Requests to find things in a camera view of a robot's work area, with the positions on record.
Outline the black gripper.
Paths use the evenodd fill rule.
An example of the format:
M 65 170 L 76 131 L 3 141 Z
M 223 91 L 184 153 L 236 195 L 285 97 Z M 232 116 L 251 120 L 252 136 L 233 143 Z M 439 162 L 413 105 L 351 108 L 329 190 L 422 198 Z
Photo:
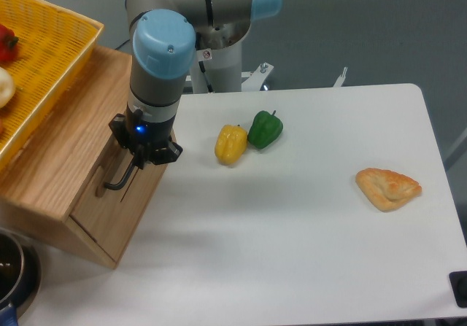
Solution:
M 144 168 L 144 148 L 151 150 L 149 161 L 154 165 L 174 163 L 182 154 L 182 147 L 171 140 L 175 116 L 163 122 L 150 122 L 142 110 L 129 107 L 126 114 L 116 114 L 109 127 L 120 147 L 132 155 L 132 164 Z

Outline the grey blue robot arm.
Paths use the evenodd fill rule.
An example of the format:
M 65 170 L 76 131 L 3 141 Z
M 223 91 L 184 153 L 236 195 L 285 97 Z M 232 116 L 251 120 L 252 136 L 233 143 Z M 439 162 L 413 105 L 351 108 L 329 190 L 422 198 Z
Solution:
M 143 168 L 182 152 L 171 130 L 186 77 L 216 92 L 242 86 L 240 47 L 252 22 L 279 13 L 282 0 L 125 0 L 132 66 L 126 112 L 109 124 Z

